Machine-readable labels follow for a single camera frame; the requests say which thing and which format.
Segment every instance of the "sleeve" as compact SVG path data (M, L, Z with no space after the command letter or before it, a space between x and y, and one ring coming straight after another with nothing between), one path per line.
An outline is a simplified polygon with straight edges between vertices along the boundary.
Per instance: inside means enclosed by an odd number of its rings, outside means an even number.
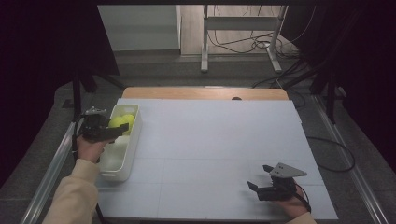
M317 222L312 218L311 214L307 212L286 224L317 224Z
M43 223L92 223L98 190L99 167L78 159L70 176L62 179Z

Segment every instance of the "gray floor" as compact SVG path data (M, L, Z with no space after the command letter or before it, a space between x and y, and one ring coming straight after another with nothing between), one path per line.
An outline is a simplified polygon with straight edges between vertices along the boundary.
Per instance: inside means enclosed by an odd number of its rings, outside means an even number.
M127 86L225 86L250 87L254 82L266 77L274 77L272 66L262 56L211 56L209 72L202 74L199 57L183 57L175 54L159 53L144 55L117 54L122 76L114 77ZM283 60L282 66L289 67L292 61ZM97 77L99 89L96 93L85 93L89 105L111 110L122 90ZM306 135L330 138L308 87L311 80L306 80L289 91L290 99L298 107ZM268 84L259 88L268 88ZM61 143L64 133L73 116L71 108L64 108L64 102L72 99L71 85L67 84L57 90L55 104L41 132L37 135L28 153L21 161L8 182L0 190L0 223L17 223L21 220L31 201L46 168ZM335 116L337 128L346 145L354 152L357 164L371 190L382 205L389 223L396 223L396 175L389 169L375 147L349 117L341 105L336 102ZM344 167L340 160L338 148L318 141L309 140L318 162L332 167ZM73 167L71 157L66 159L59 179L69 174ZM331 195L338 221L320 221L319 223L374 223L361 194L357 191L350 174L334 174L320 170ZM45 215L51 195L46 203L39 221ZM131 220L113 220L115 223L136 223Z

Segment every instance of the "yellow object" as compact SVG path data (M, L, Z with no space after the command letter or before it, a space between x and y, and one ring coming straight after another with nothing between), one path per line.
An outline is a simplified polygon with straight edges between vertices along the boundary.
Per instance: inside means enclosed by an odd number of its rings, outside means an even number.
M127 134L130 134L132 131L132 127L134 126L134 115L126 114L126 115L123 115L122 117L129 122L129 130L128 130Z
M110 120L110 122L108 123L108 127L109 128L118 128L120 127L122 124L126 124L129 123L129 121L127 119L125 119L124 117L118 116L118 117L114 117Z

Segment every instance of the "white container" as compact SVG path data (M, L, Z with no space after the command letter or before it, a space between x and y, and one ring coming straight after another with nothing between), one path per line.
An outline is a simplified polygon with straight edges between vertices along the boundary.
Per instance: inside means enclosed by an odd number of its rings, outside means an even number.
M134 115L134 126L129 135L123 135L112 144L105 146L105 151L100 157L100 175L107 181L124 181L131 173L134 153L139 140L142 118L138 105L115 105L111 118L125 114Z

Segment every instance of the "white table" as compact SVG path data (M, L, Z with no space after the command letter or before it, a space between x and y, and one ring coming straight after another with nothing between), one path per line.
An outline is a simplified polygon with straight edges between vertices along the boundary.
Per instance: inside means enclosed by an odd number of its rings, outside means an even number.
M292 101L119 99L143 120L131 175L98 179L106 217L171 220L284 220L247 181L271 186L262 166L283 162L297 177L316 219L337 219Z

